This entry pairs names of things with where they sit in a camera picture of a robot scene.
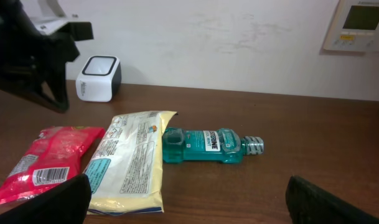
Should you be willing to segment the blue Listerine mouthwash bottle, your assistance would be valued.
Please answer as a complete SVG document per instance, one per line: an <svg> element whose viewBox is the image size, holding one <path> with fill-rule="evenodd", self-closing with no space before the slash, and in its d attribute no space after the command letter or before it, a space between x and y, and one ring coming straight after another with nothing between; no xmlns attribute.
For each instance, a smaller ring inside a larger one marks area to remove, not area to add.
<svg viewBox="0 0 379 224"><path fill-rule="evenodd" d="M216 131L167 128L162 136L162 158L166 163L215 161L238 164L244 156L264 153L260 137L240 138L232 129Z"/></svg>

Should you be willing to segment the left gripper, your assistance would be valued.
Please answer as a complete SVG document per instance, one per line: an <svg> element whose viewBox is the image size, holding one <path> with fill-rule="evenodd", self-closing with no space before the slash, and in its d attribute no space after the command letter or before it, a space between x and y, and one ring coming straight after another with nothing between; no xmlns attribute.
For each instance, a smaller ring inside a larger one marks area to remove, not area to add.
<svg viewBox="0 0 379 224"><path fill-rule="evenodd" d="M92 40L90 22L66 22L50 34L38 30L20 1L0 1L0 89L57 113L69 109L66 68L78 41Z"/></svg>

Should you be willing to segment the red Hacks candy bag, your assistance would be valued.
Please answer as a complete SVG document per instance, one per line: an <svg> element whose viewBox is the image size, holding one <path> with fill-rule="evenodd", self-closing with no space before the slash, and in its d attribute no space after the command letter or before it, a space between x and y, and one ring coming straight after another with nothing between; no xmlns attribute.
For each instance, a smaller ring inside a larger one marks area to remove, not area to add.
<svg viewBox="0 0 379 224"><path fill-rule="evenodd" d="M104 128L43 129L0 188L0 205L40 195L79 174L80 160Z"/></svg>

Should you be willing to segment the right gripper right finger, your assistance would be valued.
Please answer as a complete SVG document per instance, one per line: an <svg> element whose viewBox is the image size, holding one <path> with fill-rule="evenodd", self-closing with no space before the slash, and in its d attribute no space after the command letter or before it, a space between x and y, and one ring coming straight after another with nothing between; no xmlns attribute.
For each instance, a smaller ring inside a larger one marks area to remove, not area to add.
<svg viewBox="0 0 379 224"><path fill-rule="evenodd" d="M379 218L298 175L290 177L285 197L294 224L379 224Z"/></svg>

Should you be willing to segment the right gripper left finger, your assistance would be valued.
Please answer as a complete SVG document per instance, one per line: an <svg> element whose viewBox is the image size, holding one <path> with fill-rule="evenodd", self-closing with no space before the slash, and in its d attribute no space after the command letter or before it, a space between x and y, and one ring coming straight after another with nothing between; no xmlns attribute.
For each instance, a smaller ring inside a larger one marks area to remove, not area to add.
<svg viewBox="0 0 379 224"><path fill-rule="evenodd" d="M0 214L0 224L82 224L90 200L89 179L80 174Z"/></svg>

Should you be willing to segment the yellow wet wipes pack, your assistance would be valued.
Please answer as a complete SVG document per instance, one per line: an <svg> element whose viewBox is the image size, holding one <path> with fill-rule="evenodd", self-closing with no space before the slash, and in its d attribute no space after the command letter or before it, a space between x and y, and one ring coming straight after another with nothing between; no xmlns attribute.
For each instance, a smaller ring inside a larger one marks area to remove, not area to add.
<svg viewBox="0 0 379 224"><path fill-rule="evenodd" d="M89 215L162 213L162 135L173 111L114 116L85 174Z"/></svg>

